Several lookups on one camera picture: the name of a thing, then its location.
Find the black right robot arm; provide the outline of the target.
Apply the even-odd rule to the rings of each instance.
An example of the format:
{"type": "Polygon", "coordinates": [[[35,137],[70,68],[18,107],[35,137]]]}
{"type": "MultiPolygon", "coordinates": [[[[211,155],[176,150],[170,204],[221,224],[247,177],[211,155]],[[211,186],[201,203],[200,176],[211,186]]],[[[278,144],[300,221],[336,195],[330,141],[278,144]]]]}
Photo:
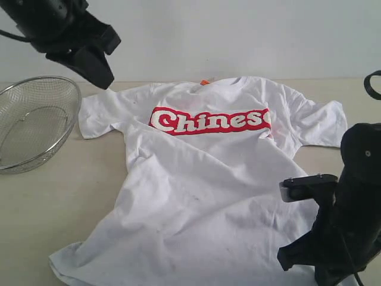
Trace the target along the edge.
{"type": "Polygon", "coordinates": [[[380,254],[380,124],[357,123],[341,140],[343,171],[289,178],[279,184],[283,201],[314,200],[318,205],[310,231],[281,247],[284,271],[314,267],[318,285],[338,285],[380,254]]]}

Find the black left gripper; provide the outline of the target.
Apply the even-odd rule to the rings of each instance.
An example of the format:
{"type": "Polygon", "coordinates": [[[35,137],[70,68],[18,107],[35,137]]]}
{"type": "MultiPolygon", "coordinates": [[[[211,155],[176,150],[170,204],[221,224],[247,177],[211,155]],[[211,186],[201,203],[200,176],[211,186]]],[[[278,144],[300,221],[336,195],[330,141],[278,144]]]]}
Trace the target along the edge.
{"type": "Polygon", "coordinates": [[[105,55],[111,55],[121,43],[117,32],[87,11],[86,1],[64,1],[51,8],[55,16],[42,21],[43,28],[57,28],[43,36],[35,36],[32,46],[46,59],[67,67],[89,83],[101,89],[108,89],[114,75],[105,55]]]}

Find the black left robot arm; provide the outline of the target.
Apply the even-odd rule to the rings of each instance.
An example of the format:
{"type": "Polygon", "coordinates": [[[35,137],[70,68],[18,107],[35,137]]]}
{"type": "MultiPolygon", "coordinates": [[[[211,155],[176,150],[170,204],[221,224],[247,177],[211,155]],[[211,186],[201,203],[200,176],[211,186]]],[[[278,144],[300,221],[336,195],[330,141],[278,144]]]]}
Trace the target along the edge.
{"type": "Polygon", "coordinates": [[[87,1],[1,1],[20,35],[1,36],[31,44],[46,59],[67,67],[101,89],[114,75],[106,57],[120,45],[114,28],[88,11],[87,1]]]}

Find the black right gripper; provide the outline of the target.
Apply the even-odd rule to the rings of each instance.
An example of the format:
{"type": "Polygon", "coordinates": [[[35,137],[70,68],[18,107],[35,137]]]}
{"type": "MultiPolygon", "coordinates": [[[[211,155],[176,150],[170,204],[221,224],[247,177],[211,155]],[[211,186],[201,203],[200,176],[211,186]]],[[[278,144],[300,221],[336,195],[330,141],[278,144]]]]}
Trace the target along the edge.
{"type": "Polygon", "coordinates": [[[318,204],[316,220],[309,232],[279,248],[277,259],[284,271],[295,265],[314,266],[319,286],[338,285],[355,271],[363,271],[380,254],[380,231],[370,225],[344,229],[334,221],[334,195],[317,191],[311,197],[318,204]]]}

